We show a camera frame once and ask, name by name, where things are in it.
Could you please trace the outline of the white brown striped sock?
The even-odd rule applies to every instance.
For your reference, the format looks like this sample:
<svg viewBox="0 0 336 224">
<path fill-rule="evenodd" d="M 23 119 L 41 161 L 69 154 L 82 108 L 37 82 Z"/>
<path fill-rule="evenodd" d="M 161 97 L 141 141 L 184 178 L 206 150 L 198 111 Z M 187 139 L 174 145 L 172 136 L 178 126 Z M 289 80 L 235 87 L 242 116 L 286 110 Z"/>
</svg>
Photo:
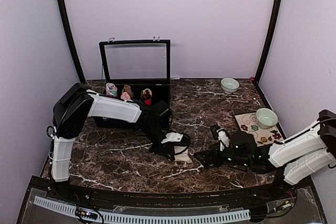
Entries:
<svg viewBox="0 0 336 224">
<path fill-rule="evenodd" d="M 187 164 L 192 163 L 192 160 L 189 157 L 187 152 L 175 155 L 174 158 L 175 158 L 175 160 L 174 160 L 175 162 L 184 162 L 184 163 L 187 163 Z"/>
</svg>

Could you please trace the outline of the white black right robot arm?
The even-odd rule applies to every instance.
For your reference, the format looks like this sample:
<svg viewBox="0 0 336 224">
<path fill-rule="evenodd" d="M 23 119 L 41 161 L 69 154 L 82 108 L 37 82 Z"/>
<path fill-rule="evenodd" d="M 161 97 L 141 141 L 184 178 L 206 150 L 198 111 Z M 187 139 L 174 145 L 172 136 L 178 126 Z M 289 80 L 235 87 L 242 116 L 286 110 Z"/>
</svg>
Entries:
<svg viewBox="0 0 336 224">
<path fill-rule="evenodd" d="M 325 166 L 335 168 L 335 113 L 329 110 L 320 111 L 316 121 L 295 135 L 263 146 L 258 146 L 247 131 L 228 136 L 214 124 L 211 133 L 218 144 L 195 153 L 195 158 L 205 168 L 239 166 L 258 174 L 275 170 L 280 179 L 268 187 L 273 200 L 286 194 L 288 185 L 299 183 Z"/>
</svg>

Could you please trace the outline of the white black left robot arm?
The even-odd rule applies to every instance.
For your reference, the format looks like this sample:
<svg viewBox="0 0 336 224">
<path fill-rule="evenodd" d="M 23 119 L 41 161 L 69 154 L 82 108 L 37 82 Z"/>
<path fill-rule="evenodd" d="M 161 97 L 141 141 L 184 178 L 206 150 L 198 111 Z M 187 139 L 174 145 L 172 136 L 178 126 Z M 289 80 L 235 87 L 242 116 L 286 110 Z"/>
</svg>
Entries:
<svg viewBox="0 0 336 224">
<path fill-rule="evenodd" d="M 135 125 L 151 142 L 150 152 L 175 161 L 187 153 L 190 138 L 170 130 L 173 112 L 166 101 L 149 102 L 148 89 L 139 99 L 113 97 L 74 84 L 54 105 L 52 124 L 46 133 L 51 138 L 49 158 L 50 176 L 56 182 L 54 193 L 63 201 L 74 197 L 74 189 L 66 181 L 72 147 L 81 133 L 87 118 L 94 118 L 99 127 L 124 127 Z"/>
</svg>

